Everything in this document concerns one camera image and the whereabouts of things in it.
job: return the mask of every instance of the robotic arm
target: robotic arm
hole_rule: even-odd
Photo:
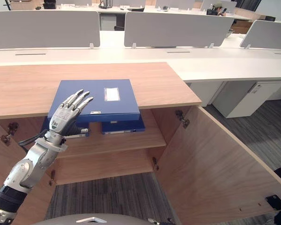
[[[67,149],[63,136],[81,133],[76,119],[93,100],[92,97],[84,100],[87,95],[89,91],[79,90],[61,103],[50,120],[49,131],[37,138],[26,157],[13,167],[0,189],[0,225],[13,222],[26,195],[41,180],[58,153]]]

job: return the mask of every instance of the gray carpet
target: gray carpet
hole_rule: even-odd
[[[56,186],[45,219],[78,213],[115,213],[159,221],[173,217],[150,172]]]
[[[281,100],[266,101],[252,116],[224,118],[205,107],[273,170],[281,167]],[[135,174],[57,186],[46,219],[76,213],[118,213],[165,221],[173,217],[153,173]],[[219,225],[263,224],[274,214]]]

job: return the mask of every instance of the cabinet hinge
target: cabinet hinge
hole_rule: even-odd
[[[19,124],[17,122],[10,123],[8,125],[8,135],[2,135],[0,140],[3,141],[7,146],[10,145],[10,138],[15,135],[15,132],[19,128]]]
[[[51,171],[51,180],[49,180],[49,185],[50,186],[52,186],[54,178],[55,178],[55,170],[52,170]]]
[[[189,119],[185,118],[185,116],[184,116],[184,114],[183,114],[183,112],[181,110],[176,110],[175,114],[176,114],[177,118],[182,122],[183,127],[187,128],[188,125],[190,124]]]
[[[272,195],[269,197],[266,197],[266,201],[270,204],[270,206],[276,210],[281,210],[281,199],[277,195]]]
[[[157,159],[155,157],[152,158],[153,164],[154,164],[154,169],[159,170],[159,166],[157,165]]]

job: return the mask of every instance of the open cabinet door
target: open cabinet door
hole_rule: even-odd
[[[0,126],[0,137],[6,134],[6,131]],[[12,167],[24,156],[24,150],[12,138],[9,146],[0,140],[0,187]],[[50,186],[49,181],[50,177],[45,173],[41,181],[27,195],[18,210],[13,225],[30,225],[43,221],[55,189],[55,184]]]
[[[281,179],[202,107],[192,106],[155,168],[184,225],[247,218],[274,209]]]

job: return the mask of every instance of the white desk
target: white desk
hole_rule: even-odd
[[[76,7],[74,5],[65,4],[62,6],[57,6],[57,10],[77,10],[77,11],[97,11],[98,13],[108,13],[108,14],[125,14],[129,12],[128,9],[120,9],[120,7],[111,7],[107,9],[99,8],[98,4],[93,4],[90,7]],[[144,12],[146,13],[173,13],[173,14],[192,14],[192,15],[206,15],[206,12],[200,11],[199,8],[193,8],[192,10],[169,10],[168,12],[158,11],[155,6],[145,6]],[[250,18],[231,14],[229,15],[238,20],[250,21]]]
[[[167,62],[187,83],[281,79],[281,54],[275,54],[281,50],[241,49],[238,34],[232,34],[221,47],[212,49],[125,48],[122,31],[101,31],[100,39],[101,46],[95,49],[0,51],[0,66]]]

